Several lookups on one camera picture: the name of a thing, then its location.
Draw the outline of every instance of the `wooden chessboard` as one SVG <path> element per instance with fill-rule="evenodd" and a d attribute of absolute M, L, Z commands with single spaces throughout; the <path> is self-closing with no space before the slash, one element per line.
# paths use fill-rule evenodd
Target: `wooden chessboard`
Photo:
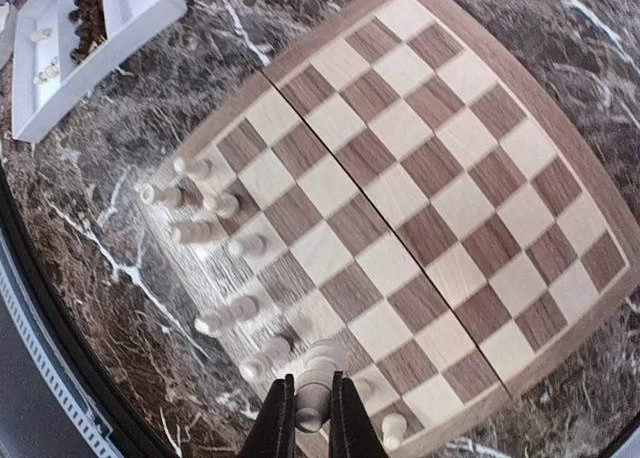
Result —
<path fill-rule="evenodd" d="M 409 422 L 393 456 L 422 456 L 525 391 L 640 282 L 640 232 L 595 156 L 450 0 L 358 0 L 175 156 L 212 162 L 210 191 L 241 201 L 194 246 L 168 226 L 210 219 L 197 201 L 144 207 L 202 311 L 261 301 L 222 345 L 239 362 L 275 334 L 295 344 L 264 394 L 300 374 L 309 344 L 341 341 L 349 375 L 375 387 L 375 426 L 393 411 Z M 179 182 L 171 161 L 154 184 Z M 225 240 L 250 233 L 267 252 L 230 257 Z M 299 441 L 315 456 L 325 438 Z"/>

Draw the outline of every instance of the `dark marble surface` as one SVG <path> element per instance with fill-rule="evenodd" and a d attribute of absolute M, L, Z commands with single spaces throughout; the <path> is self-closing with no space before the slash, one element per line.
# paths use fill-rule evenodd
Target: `dark marble surface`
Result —
<path fill-rule="evenodd" d="M 113 379 L 182 456 L 232 456 L 259 403 L 146 231 L 136 185 L 253 70 L 350 0 L 187 0 L 41 144 L 0 159 L 49 277 Z M 640 217 L 640 0 L 456 0 L 533 73 Z M 640 300 L 547 380 L 432 456 L 592 457 L 640 411 Z"/>

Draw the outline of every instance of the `white chess piece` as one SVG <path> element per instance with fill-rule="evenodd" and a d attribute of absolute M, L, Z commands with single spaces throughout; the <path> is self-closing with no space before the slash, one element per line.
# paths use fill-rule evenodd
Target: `white chess piece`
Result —
<path fill-rule="evenodd" d="M 231 218 L 240 210 L 238 198 L 230 193 L 222 193 L 218 196 L 206 195 L 202 200 L 202 206 L 220 218 Z"/>
<path fill-rule="evenodd" d="M 145 205 L 160 203 L 169 208 L 177 208 L 182 204 L 182 191 L 176 187 L 161 190 L 147 183 L 140 189 L 140 199 Z"/>
<path fill-rule="evenodd" d="M 229 306 L 223 306 L 195 319 L 194 326 L 203 335 L 219 336 L 222 330 L 258 314 L 258 302 L 251 296 L 233 300 Z"/>
<path fill-rule="evenodd" d="M 316 341 L 304 355 L 305 371 L 296 379 L 296 427 L 315 433 L 329 419 L 333 375 L 347 364 L 345 349 L 333 340 Z"/>
<path fill-rule="evenodd" d="M 402 446 L 407 432 L 407 420 L 399 413 L 391 413 L 382 420 L 382 445 L 387 450 L 397 450 Z"/>
<path fill-rule="evenodd" d="M 248 382 L 259 381 L 273 368 L 273 363 L 286 358 L 291 353 L 291 345 L 281 336 L 267 341 L 262 349 L 240 363 L 240 374 Z"/>

